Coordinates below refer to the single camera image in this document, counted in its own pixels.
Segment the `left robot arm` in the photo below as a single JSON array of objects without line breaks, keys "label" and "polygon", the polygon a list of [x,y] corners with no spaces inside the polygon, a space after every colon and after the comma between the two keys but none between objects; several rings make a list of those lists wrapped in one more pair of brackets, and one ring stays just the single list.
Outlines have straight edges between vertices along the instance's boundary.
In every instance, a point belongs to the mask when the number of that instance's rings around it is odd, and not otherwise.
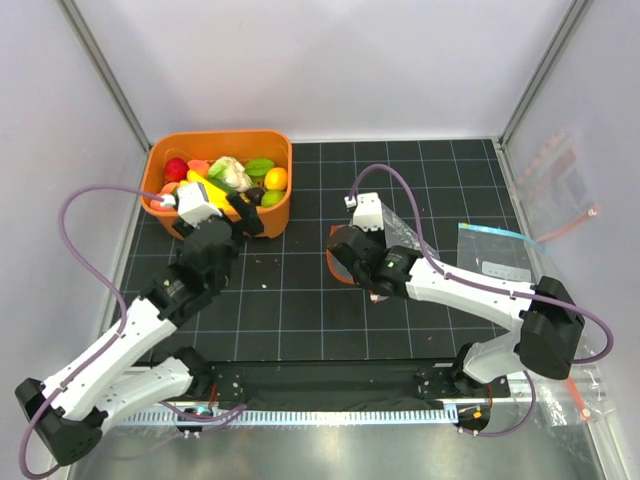
[{"label": "left robot arm", "polygon": [[126,303],[113,285],[120,319],[70,364],[44,380],[27,378],[15,396],[29,421],[20,443],[23,475],[36,478],[26,462],[36,434],[58,466],[88,455],[121,420],[165,400],[208,395],[213,370],[193,348],[181,347],[137,378],[121,375],[152,347],[173,335],[228,286],[241,246],[263,233],[255,205],[238,193],[226,199],[238,214],[232,220],[197,184],[156,194],[154,200],[178,214],[185,239],[173,263],[165,266],[138,296]]}]

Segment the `red zipper clear bag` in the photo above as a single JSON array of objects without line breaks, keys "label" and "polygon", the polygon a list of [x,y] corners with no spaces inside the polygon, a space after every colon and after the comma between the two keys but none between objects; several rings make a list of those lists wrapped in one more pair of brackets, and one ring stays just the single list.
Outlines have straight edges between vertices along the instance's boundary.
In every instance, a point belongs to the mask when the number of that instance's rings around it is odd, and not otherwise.
[{"label": "red zipper clear bag", "polygon": [[[428,251],[434,259],[439,258],[439,253],[429,244],[422,245],[417,233],[389,208],[383,207],[383,217],[387,252],[378,273],[383,280],[390,282],[390,289],[366,291],[374,300],[383,300],[388,297],[407,299],[409,297],[407,284],[412,279],[410,270],[414,263],[423,257],[424,251]],[[333,226],[330,234],[344,225]],[[357,286],[353,283],[349,272],[332,257],[327,247],[326,259],[329,271],[334,278],[349,286]]]}]

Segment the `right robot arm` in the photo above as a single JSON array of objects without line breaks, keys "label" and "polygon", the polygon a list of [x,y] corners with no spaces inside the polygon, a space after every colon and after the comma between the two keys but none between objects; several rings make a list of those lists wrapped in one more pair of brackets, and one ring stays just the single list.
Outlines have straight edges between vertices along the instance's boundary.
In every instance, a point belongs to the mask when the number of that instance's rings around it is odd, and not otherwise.
[{"label": "right robot arm", "polygon": [[499,377],[527,370],[565,380],[585,320],[564,285],[544,276],[535,284],[465,271],[375,234],[342,226],[328,239],[331,256],[358,287],[381,297],[445,305],[504,329],[492,340],[463,345],[448,376],[455,392],[475,395]]}]

